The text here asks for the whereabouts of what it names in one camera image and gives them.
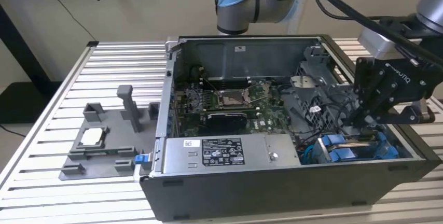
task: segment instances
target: power supply label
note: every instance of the power supply label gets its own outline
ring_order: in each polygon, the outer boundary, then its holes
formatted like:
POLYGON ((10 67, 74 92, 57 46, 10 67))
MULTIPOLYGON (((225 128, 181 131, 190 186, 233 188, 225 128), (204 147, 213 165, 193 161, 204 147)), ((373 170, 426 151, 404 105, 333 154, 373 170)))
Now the power supply label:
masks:
POLYGON ((244 164, 241 138, 216 138, 201 140, 204 166, 244 164))

